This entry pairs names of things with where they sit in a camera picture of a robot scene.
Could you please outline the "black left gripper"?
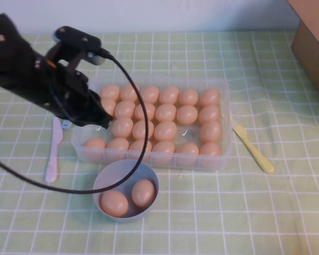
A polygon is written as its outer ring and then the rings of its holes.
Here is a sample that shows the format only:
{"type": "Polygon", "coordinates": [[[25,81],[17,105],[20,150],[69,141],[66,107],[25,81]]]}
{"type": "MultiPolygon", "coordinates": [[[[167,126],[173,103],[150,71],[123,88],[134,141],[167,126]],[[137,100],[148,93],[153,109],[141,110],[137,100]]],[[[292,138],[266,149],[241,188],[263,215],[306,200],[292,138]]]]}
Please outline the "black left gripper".
{"type": "Polygon", "coordinates": [[[89,89],[83,73],[70,72],[64,65],[47,59],[39,70],[43,74],[39,90],[41,108],[80,127],[110,127],[113,117],[104,109],[99,94],[89,89]]]}

